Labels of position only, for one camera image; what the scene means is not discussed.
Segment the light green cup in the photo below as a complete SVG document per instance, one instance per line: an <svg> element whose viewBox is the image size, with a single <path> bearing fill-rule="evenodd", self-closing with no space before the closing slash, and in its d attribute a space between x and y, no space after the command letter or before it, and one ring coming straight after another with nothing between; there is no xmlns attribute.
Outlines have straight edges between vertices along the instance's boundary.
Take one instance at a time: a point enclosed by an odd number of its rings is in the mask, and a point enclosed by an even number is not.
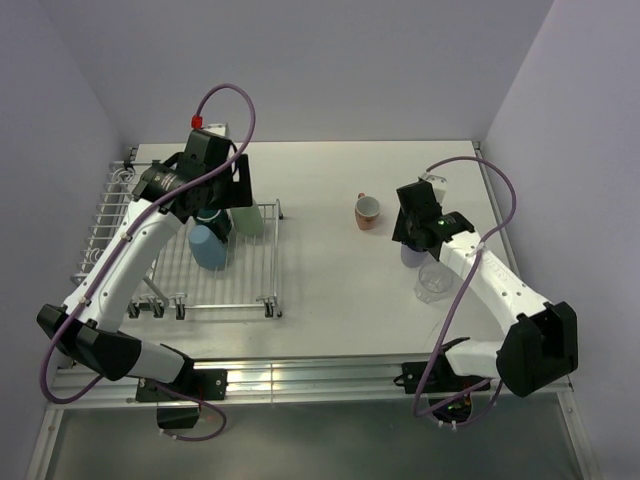
<svg viewBox="0 0 640 480"><path fill-rule="evenodd" d="M255 201L250 206L230 210L236 231L244 236L256 237L264 233L264 222Z"/></svg>

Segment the lilac cup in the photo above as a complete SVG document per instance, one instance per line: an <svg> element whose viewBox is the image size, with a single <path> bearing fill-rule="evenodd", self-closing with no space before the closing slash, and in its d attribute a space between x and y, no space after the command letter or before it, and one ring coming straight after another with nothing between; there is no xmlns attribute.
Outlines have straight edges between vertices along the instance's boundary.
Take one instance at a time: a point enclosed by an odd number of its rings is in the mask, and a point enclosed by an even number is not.
<svg viewBox="0 0 640 480"><path fill-rule="evenodd" d="M400 258L403 265L407 268L418 268L424 261L427 253L416 251L406 244L401 245Z"/></svg>

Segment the dark green mug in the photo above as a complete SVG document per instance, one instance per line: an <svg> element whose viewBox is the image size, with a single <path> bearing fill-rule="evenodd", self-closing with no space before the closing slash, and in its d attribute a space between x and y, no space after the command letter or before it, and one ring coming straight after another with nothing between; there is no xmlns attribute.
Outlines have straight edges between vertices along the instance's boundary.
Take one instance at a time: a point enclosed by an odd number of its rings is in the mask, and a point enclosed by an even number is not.
<svg viewBox="0 0 640 480"><path fill-rule="evenodd" d="M225 210L203 208L196 214L195 222L211 230L223 244L228 243L233 226Z"/></svg>

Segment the clear glass tumbler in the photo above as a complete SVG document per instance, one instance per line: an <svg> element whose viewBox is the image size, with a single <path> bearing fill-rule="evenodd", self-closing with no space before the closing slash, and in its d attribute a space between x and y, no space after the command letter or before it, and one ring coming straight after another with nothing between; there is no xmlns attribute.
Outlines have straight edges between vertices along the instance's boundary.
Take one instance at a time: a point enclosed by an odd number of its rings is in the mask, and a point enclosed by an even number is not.
<svg viewBox="0 0 640 480"><path fill-rule="evenodd" d="M418 300L433 303L444 299L453 285L453 273L438 262L424 263L418 270L414 293Z"/></svg>

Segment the blue cup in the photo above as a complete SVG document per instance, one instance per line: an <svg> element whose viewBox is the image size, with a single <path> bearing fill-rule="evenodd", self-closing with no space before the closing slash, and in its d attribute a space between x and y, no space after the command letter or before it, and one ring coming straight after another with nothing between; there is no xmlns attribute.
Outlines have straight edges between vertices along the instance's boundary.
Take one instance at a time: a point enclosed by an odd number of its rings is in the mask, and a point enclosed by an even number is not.
<svg viewBox="0 0 640 480"><path fill-rule="evenodd" d="M227 249L214 233L203 225L195 225L188 234L189 247L196 263L206 270L225 267Z"/></svg>

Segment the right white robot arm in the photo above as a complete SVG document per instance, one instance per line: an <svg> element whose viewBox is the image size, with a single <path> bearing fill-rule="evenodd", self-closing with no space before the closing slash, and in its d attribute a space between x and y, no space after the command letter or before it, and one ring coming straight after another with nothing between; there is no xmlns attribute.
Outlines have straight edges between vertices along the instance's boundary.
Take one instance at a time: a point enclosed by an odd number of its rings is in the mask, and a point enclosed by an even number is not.
<svg viewBox="0 0 640 480"><path fill-rule="evenodd" d="M459 337L435 349L425 367L429 386L457 390L471 379L498 379L526 397L577 369L577 314L568 303L552 303L525 285L465 216L443 213L432 183L418 180L396 193L394 241L429 253L468 282L504 334L498 342Z"/></svg>

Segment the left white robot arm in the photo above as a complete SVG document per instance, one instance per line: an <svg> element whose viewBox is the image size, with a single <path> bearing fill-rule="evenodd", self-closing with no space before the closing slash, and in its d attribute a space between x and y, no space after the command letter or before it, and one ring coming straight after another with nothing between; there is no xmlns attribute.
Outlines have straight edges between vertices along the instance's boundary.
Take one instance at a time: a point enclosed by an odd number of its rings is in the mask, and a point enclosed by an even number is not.
<svg viewBox="0 0 640 480"><path fill-rule="evenodd" d="M247 154L226 137L192 130L182 151L140 175L117 233L76 290L61 305L40 309L36 322L50 348L102 378L145 378L172 399L190 395L192 359L121 332L125 311L152 262L190 218L206 207L251 202Z"/></svg>

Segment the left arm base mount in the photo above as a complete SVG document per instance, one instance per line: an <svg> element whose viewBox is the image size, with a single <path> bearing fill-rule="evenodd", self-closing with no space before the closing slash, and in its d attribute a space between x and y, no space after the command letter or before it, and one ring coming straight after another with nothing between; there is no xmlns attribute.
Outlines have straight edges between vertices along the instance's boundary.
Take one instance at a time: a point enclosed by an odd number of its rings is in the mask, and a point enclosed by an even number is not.
<svg viewBox="0 0 640 480"><path fill-rule="evenodd" d="M199 401L221 401L225 398L226 387L225 369L194 370L188 377L168 384L140 379L135 401L156 404L156 421L160 428L189 430L196 426L203 407L197 402L182 407L169 406L169 403L183 401L183 396Z"/></svg>

